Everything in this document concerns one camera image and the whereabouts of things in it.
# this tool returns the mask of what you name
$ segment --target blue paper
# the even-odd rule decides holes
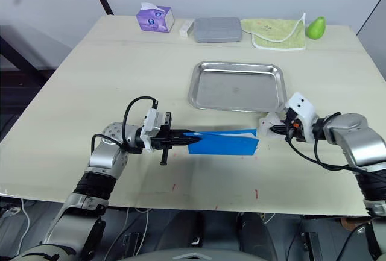
[[[186,136],[199,136],[201,140],[188,145],[190,154],[224,154],[252,156],[259,140],[254,130],[199,131],[185,133]]]

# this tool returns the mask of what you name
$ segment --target green cloth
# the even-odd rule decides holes
[[[306,48],[305,14],[300,20],[244,19],[241,20],[241,26],[245,32],[252,34],[252,44],[257,48],[271,50]]]

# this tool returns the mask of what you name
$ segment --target tissue box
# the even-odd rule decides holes
[[[174,23],[171,7],[154,6],[156,8],[143,8],[137,14],[137,21],[142,30],[170,32]]]

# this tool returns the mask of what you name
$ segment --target green pear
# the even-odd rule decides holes
[[[307,28],[307,36],[311,39],[319,39],[323,36],[324,31],[326,30],[326,18],[318,17],[313,23],[309,24]]]

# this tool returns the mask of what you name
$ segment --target stainless steel tray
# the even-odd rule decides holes
[[[286,102],[283,73],[271,64],[201,62],[188,100],[200,109],[279,112]]]

